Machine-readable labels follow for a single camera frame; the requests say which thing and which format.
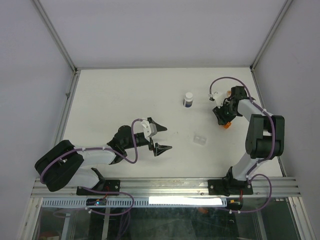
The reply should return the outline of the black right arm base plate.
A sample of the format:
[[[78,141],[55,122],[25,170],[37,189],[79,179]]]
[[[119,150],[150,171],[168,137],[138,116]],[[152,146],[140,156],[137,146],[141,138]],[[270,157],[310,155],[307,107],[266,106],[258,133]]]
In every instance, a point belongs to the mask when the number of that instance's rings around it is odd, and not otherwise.
[[[230,195],[240,195],[244,196],[253,195],[253,187],[251,184],[248,184],[246,181],[239,180],[225,180],[225,179],[209,179],[207,181],[208,185],[208,194],[221,195],[229,197]]]

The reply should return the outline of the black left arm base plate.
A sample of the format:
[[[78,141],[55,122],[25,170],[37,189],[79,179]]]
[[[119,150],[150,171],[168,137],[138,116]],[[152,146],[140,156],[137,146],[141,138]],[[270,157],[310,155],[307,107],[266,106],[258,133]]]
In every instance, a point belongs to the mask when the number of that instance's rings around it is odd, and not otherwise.
[[[120,192],[121,181],[119,179],[102,179],[93,188],[88,191],[83,187],[78,186],[76,189],[77,196],[118,196]]]

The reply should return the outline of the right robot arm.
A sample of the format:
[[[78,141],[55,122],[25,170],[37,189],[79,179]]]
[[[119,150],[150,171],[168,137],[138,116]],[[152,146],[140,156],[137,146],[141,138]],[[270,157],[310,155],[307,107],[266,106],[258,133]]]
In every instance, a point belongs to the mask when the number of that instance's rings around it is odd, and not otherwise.
[[[209,99],[216,104],[212,111],[218,125],[228,128],[236,117],[245,117],[249,122],[245,154],[224,177],[208,181],[209,194],[251,195],[253,173],[266,161],[283,154],[285,119],[260,107],[243,86],[232,87],[227,93],[211,93]]]

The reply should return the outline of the clear pill organizer box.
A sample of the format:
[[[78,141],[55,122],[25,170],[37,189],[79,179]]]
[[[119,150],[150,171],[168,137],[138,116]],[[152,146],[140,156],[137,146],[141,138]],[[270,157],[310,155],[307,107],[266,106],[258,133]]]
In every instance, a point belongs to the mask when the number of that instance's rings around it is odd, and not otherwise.
[[[207,138],[205,136],[195,135],[193,138],[195,144],[205,146],[207,143]]]

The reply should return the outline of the orange pill organizer box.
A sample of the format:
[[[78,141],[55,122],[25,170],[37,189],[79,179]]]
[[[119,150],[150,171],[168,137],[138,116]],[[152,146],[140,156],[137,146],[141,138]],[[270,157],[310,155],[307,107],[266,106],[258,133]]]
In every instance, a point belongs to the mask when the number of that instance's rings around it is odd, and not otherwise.
[[[225,128],[225,129],[228,129],[230,126],[231,126],[231,122],[227,122],[223,127]]]

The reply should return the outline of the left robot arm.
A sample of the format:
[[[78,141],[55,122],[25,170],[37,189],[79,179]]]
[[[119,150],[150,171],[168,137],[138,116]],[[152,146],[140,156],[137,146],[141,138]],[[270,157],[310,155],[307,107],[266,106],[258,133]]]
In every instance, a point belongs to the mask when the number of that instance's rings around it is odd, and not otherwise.
[[[106,179],[95,165],[115,165],[122,161],[136,164],[138,148],[147,146],[155,157],[171,150],[172,146],[155,143],[152,139],[167,128],[156,123],[151,117],[133,120],[131,125],[121,126],[106,144],[96,147],[79,147],[69,140],[62,140],[43,155],[34,168],[40,182],[50,192],[64,187],[86,188],[93,194],[106,190]]]

